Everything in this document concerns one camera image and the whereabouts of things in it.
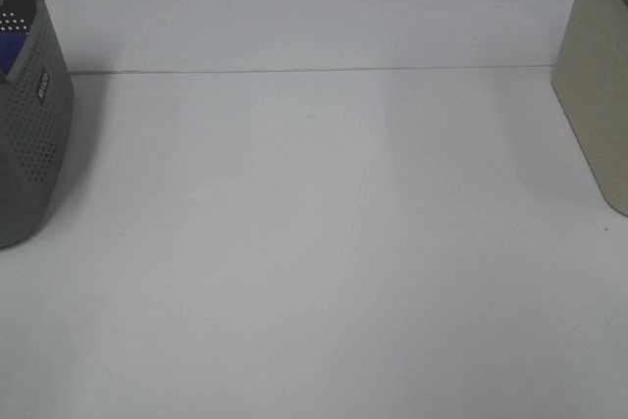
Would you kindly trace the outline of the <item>blue microfibre towel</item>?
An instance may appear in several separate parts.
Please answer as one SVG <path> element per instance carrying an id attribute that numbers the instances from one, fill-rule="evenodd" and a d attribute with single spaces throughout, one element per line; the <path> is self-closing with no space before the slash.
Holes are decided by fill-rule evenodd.
<path id="1" fill-rule="evenodd" d="M 0 34 L 1 75 L 7 76 L 16 63 L 28 38 L 27 31 L 2 30 Z"/>

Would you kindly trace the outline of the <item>grey perforated laundry basket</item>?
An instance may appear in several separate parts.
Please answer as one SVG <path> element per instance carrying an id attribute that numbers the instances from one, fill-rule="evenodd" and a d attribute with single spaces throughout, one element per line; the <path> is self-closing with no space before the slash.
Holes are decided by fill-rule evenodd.
<path id="1" fill-rule="evenodd" d="M 1 31 L 28 38 L 1 75 L 1 245 L 41 226 L 65 158 L 74 87 L 45 0 L 1 0 Z"/>

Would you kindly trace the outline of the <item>beige storage box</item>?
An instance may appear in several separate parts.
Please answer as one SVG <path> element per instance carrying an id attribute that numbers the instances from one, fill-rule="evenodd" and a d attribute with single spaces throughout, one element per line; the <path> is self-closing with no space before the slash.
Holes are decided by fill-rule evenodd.
<path id="1" fill-rule="evenodd" d="M 552 88 L 605 202 L 627 214 L 627 0 L 574 0 Z"/>

